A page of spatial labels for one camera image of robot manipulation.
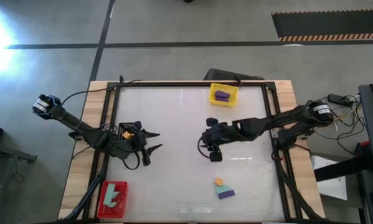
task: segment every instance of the gray concrete floor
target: gray concrete floor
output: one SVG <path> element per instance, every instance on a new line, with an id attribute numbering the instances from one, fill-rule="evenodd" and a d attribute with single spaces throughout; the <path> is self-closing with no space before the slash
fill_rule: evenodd
<path id="1" fill-rule="evenodd" d="M 0 0 L 0 46 L 96 44 L 108 3 Z M 373 0 L 116 0 L 106 43 L 276 41 L 271 12 L 340 9 L 373 9 Z M 0 49 L 0 127 L 6 132 L 2 143 L 38 155 L 34 165 L 19 166 L 26 179 L 9 186 L 0 223 L 56 219 L 74 141 L 58 122 L 33 115 L 31 106 L 40 93 L 63 99 L 86 90 L 95 54 L 96 49 Z M 212 67 L 292 80 L 303 103 L 329 93 L 356 95 L 360 84 L 373 83 L 373 45 L 105 49 L 97 80 L 117 80 L 120 75 L 127 80 L 201 80 Z M 80 115 L 84 99 L 77 96 L 65 107 Z M 339 132 L 347 130 L 339 126 Z M 319 131 L 337 135 L 332 126 Z M 361 133 L 342 143 L 353 149 L 366 139 Z M 313 135 L 308 143 L 313 152 L 348 157 L 332 140 Z M 354 180 L 348 189 L 354 203 L 323 198 L 328 218 L 359 221 Z"/>

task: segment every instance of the floor mat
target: floor mat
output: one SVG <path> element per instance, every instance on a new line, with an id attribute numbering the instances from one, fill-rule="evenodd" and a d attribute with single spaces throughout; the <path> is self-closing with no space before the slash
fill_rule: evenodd
<path id="1" fill-rule="evenodd" d="M 373 9 L 272 13 L 281 41 L 373 39 Z"/>

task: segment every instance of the yellow container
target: yellow container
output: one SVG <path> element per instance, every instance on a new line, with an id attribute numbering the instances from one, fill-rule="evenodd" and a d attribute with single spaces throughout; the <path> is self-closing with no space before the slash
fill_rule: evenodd
<path id="1" fill-rule="evenodd" d="M 215 92 L 218 90 L 230 94 L 229 102 L 215 100 Z M 237 104 L 237 92 L 238 92 L 238 88 L 236 86 L 228 86 L 228 85 L 221 85 L 218 83 L 211 83 L 209 99 L 210 99 L 210 102 L 215 105 L 235 106 Z"/>

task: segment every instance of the purple block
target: purple block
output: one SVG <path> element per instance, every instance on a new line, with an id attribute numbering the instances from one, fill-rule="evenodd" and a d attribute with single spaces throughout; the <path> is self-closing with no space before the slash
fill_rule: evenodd
<path id="1" fill-rule="evenodd" d="M 222 192 L 218 194 L 219 199 L 224 199 L 231 196 L 235 196 L 235 192 L 233 190 L 228 190 L 227 192 Z"/>
<path id="2" fill-rule="evenodd" d="M 219 97 L 219 96 L 216 96 L 216 97 L 215 97 L 215 100 L 223 101 L 223 102 L 229 102 L 229 98 L 226 98 L 226 97 Z"/>
<path id="3" fill-rule="evenodd" d="M 215 92 L 215 96 L 223 97 L 223 98 L 229 98 L 230 94 L 218 90 L 218 91 Z"/>

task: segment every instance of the black metal frame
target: black metal frame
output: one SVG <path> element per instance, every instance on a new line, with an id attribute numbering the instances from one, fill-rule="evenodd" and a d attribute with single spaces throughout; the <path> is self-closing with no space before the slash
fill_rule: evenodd
<path id="1" fill-rule="evenodd" d="M 127 88 L 128 87 L 155 87 L 155 86 L 156 87 L 164 87 L 164 86 L 168 86 L 168 87 L 207 86 L 207 87 L 209 87 L 211 85 L 211 83 L 215 83 L 215 81 L 211 81 L 211 82 L 207 82 L 207 81 L 205 81 L 205 82 L 202 82 L 202 81 L 197 81 L 197 82 L 135 82 L 135 83 L 129 83 L 129 84 L 127 83 L 126 87 Z M 233 86 L 238 85 L 237 82 L 221 82 L 221 84 L 233 85 Z M 119 98 L 120 98 L 121 86 L 120 86 L 120 83 L 108 83 L 108 87 L 109 87 L 109 85 L 117 85 L 117 88 L 111 90 L 111 91 L 115 90 L 115 100 L 114 100 L 114 103 L 113 103 L 113 109 L 112 109 L 111 120 L 110 120 L 110 124 L 113 125 L 113 124 L 115 124 L 115 117 L 116 117 L 117 107 L 118 107 Z M 242 83 L 242 86 L 259 86 L 259 87 L 262 88 L 265 110 L 266 110 L 267 116 L 271 116 L 271 107 L 270 107 L 270 103 L 269 103 L 270 99 L 269 99 L 268 92 L 267 92 L 268 90 L 270 90 L 271 93 L 272 93 L 272 97 L 273 97 L 273 104 L 274 104 L 274 107 L 275 107 L 275 112 L 280 113 L 280 105 L 279 105 L 277 92 L 276 92 L 276 86 L 275 86 L 274 82 L 247 82 L 247 83 Z M 110 100 L 111 91 L 106 92 L 105 104 L 103 105 L 103 111 L 102 111 L 101 124 L 103 124 L 102 121 L 104 122 L 104 120 L 106 118 L 107 109 L 108 109 L 108 102 Z M 273 136 L 270 133 L 269 133 L 269 135 L 270 135 L 271 141 L 273 142 Z M 275 147 L 274 144 L 272 144 L 272 149 L 273 149 L 273 153 L 275 153 L 279 156 L 278 150 L 277 150 L 277 148 Z M 287 166 L 288 176 L 290 177 L 292 183 L 295 185 L 295 177 L 294 177 L 294 173 L 293 173 L 293 169 L 292 169 L 292 165 L 291 165 L 290 154 L 288 152 L 285 152 L 284 153 L 284 158 L 285 158 L 285 162 L 286 162 L 286 166 Z M 91 179 L 93 180 L 96 176 L 98 160 L 99 160 L 99 153 L 95 153 L 93 155 L 93 164 L 96 164 L 96 166 L 92 166 L 91 174 L 90 174 L 90 180 Z M 107 166 L 108 161 L 109 161 L 109 156 L 105 155 L 102 165 Z M 278 176 L 278 183 L 279 183 L 280 197 L 281 197 L 282 207 L 283 207 L 283 214 L 285 216 L 285 220 L 288 221 L 288 220 L 291 219 L 291 215 L 290 215 L 290 208 L 288 206 L 288 199 L 287 199 L 287 196 L 286 196 L 286 187 L 285 187 L 285 184 L 283 183 L 283 181 L 280 179 L 279 176 Z M 101 189 L 102 189 L 102 185 L 100 186 L 99 191 L 98 191 L 98 198 L 100 197 Z M 296 203 L 296 200 L 294 199 L 294 197 L 293 197 L 293 201 L 294 201 L 294 206 L 295 206 L 295 210 L 296 210 L 296 217 L 297 217 L 297 219 L 300 219 L 300 218 L 302 218 L 301 208 Z M 90 207 L 88 206 L 84 210 L 84 214 L 83 214 L 84 219 L 88 219 L 89 208 Z M 95 218 L 97 217 L 97 209 L 95 210 L 95 216 L 94 217 Z"/>

